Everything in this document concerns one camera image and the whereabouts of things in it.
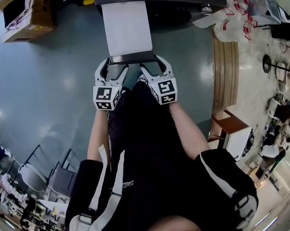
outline concrete floor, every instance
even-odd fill
[[[103,19],[94,6],[70,5],[58,28],[32,43],[2,43],[0,15],[0,141],[44,175],[72,148],[71,170],[86,158],[95,115],[94,73],[109,56]],[[172,65],[179,101],[205,136],[211,125],[213,70],[210,29],[190,27],[152,34],[153,49]],[[132,66],[126,85],[136,82]]]
[[[272,54],[272,59],[275,59],[276,62],[290,62],[290,49],[284,53],[286,47],[281,42],[272,38],[270,30],[255,28],[252,31],[251,42],[248,44],[239,43],[238,100],[236,105],[228,109],[249,126],[256,128],[258,125],[254,146],[237,163],[242,169],[246,168],[245,162],[248,163],[261,150],[261,139],[265,124],[268,121],[268,115],[265,112],[267,101],[273,97],[275,90],[278,89],[276,69],[272,67],[270,75],[264,73],[262,58],[265,54]],[[290,98],[290,88],[284,92],[284,95],[286,98]]]

